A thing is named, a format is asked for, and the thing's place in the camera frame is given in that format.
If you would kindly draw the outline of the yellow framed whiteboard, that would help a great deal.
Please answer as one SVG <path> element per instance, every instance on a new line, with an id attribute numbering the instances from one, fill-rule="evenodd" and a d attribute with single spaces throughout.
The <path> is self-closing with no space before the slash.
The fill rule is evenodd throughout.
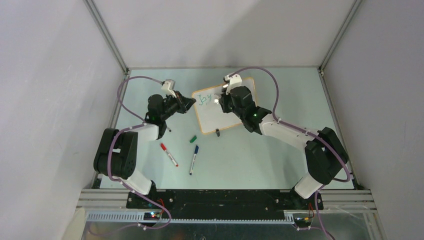
<path id="1" fill-rule="evenodd" d="M 212 134 L 216 130 L 225 130 L 242 124 L 234 113 L 224 113 L 218 102 L 223 84 L 194 91 L 191 95 L 196 100 L 194 109 L 202 134 Z"/>

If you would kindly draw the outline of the green marker cap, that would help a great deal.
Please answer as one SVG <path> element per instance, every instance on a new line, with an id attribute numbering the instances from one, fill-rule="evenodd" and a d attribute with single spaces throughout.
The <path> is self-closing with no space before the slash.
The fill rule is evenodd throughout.
<path id="1" fill-rule="evenodd" d="M 189 140 L 189 142 L 190 143 L 193 143 L 194 141 L 196 141 L 196 139 L 197 139 L 197 136 L 196 135 L 194 135 L 190 140 Z"/>

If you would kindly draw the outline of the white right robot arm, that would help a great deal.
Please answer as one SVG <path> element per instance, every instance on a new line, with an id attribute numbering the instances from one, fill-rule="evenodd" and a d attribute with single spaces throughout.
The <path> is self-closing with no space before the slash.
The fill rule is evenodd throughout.
<path id="1" fill-rule="evenodd" d="M 237 116 L 250 133 L 275 138 L 304 152 L 307 174 L 296 183 L 290 196 L 295 208 L 308 206 L 311 196 L 334 181 L 341 170 L 346 172 L 346 180 L 350 180 L 349 157 L 333 129 L 313 130 L 284 122 L 271 110 L 257 106 L 246 86 L 225 84 L 218 102 L 224 113 Z"/>

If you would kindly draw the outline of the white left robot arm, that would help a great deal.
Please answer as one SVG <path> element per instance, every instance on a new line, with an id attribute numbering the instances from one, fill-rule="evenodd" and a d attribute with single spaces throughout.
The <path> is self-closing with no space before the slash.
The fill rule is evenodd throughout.
<path id="1" fill-rule="evenodd" d="M 161 139 L 167 129 L 167 119 L 175 113 L 187 113 L 196 99 L 175 91 L 166 97 L 151 95 L 147 102 L 147 113 L 142 124 L 122 130 L 107 128 L 103 131 L 93 160 L 93 169 L 119 182 L 131 192 L 139 193 L 138 201 L 145 208 L 153 208 L 158 202 L 158 194 L 151 190 L 153 181 L 136 169 L 138 146 Z"/>

